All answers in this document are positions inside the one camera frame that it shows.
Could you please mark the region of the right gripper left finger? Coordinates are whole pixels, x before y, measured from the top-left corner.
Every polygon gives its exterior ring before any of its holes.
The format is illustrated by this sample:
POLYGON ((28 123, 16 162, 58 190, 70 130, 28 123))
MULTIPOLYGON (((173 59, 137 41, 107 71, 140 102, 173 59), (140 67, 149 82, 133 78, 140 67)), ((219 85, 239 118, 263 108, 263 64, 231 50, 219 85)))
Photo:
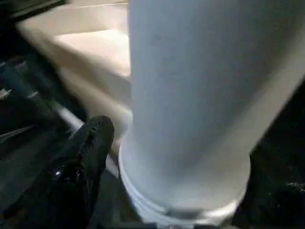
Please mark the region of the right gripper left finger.
POLYGON ((2 228, 86 228, 113 140, 114 125, 109 117, 89 119, 21 196, 3 210, 2 228))

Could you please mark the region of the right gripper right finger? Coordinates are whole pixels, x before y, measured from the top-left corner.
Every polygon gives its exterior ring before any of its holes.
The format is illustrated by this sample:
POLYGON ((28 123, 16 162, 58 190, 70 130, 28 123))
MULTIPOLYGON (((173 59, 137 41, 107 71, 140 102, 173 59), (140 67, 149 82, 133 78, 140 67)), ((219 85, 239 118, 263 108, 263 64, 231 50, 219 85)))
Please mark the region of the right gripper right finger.
POLYGON ((265 137, 250 155, 246 195, 233 218, 242 229, 305 227, 305 138, 265 137))

